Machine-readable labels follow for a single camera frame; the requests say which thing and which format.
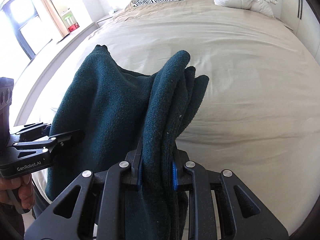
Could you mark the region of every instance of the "window frame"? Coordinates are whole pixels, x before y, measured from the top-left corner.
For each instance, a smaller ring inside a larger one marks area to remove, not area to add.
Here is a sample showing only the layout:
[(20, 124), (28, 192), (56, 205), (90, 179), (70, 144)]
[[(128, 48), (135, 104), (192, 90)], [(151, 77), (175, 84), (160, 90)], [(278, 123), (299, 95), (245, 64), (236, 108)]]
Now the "window frame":
[(30, 16), (27, 20), (25, 20), (24, 22), (22, 23), (18, 23), (12, 13), (11, 13), (11, 10), (10, 10), (10, 5), (11, 3), (15, 1), (15, 0), (9, 0), (7, 1), (3, 7), (2, 7), (2, 10), (3, 12), (5, 13), (8, 21), (10, 22), (10, 25), (12, 27), (12, 30), (14, 32), (14, 35), (18, 41), (18, 43), (20, 44), (20, 46), (22, 47), (22, 49), (24, 50), (24, 52), (27, 54), (27, 56), (29, 57), (29, 59), (32, 61), (35, 57), (36, 57), (36, 54), (34, 53), (34, 51), (32, 50), (32, 48), (30, 47), (30, 45), (28, 44), (28, 42), (26, 41), (26, 39), (24, 38), (24, 36), (22, 35), (21, 33), (21, 28), (27, 24), (30, 20), (32, 20), (33, 18), (35, 17), (39, 17), (38, 15), (38, 12), (36, 10), (36, 7), (34, 6), (34, 4), (32, 3), (33, 5), (33, 8), (34, 8), (34, 13), (32, 16)]

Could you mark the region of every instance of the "red box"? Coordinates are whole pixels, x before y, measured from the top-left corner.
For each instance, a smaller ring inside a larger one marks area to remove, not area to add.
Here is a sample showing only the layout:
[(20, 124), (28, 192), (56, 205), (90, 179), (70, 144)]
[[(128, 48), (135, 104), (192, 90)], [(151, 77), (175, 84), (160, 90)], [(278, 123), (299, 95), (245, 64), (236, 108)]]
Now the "red box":
[(69, 28), (68, 28), (68, 30), (70, 31), (70, 32), (73, 32), (75, 29), (77, 29), (77, 28), (79, 28), (79, 24), (78, 23), (75, 23), (75, 24), (73, 24), (73, 25), (71, 25)]

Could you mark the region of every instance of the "teal knit fabric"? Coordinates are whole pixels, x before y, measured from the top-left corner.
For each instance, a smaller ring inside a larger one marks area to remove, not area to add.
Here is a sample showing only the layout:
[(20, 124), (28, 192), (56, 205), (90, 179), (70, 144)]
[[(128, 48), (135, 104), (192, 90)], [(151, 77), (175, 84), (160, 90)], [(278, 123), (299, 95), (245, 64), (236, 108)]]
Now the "teal knit fabric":
[(52, 122), (50, 134), (81, 129), (84, 141), (61, 152), (48, 170), (53, 200), (82, 171), (99, 172), (124, 160), (141, 131), (142, 187), (126, 193), (126, 239), (179, 240), (188, 198), (172, 185), (172, 149), (203, 99), (207, 76), (186, 68), (179, 51), (152, 76), (125, 70), (97, 45), (77, 71)]

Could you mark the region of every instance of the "human hand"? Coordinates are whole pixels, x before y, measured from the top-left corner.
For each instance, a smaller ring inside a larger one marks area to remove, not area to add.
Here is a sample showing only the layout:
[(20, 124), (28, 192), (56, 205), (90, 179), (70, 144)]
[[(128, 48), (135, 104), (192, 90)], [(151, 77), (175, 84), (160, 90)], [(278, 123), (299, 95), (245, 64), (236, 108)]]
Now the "human hand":
[(6, 190), (16, 188), (19, 188), (18, 192), (22, 207), (24, 209), (31, 209), (36, 202), (31, 174), (15, 179), (0, 178), (0, 202), (13, 205), (12, 201), (7, 195)]

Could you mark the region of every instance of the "bed sheet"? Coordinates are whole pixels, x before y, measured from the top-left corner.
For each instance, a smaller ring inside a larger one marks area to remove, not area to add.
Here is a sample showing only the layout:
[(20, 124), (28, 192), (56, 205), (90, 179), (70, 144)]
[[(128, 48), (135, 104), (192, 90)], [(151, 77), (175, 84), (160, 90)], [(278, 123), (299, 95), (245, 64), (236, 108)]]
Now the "bed sheet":
[(122, 68), (143, 74), (188, 51), (196, 75), (210, 81), (178, 148), (208, 170), (234, 171), (289, 234), (302, 224), (320, 194), (320, 68), (281, 22), (213, 0), (127, 7), (66, 59), (29, 122), (52, 121), (97, 44)]

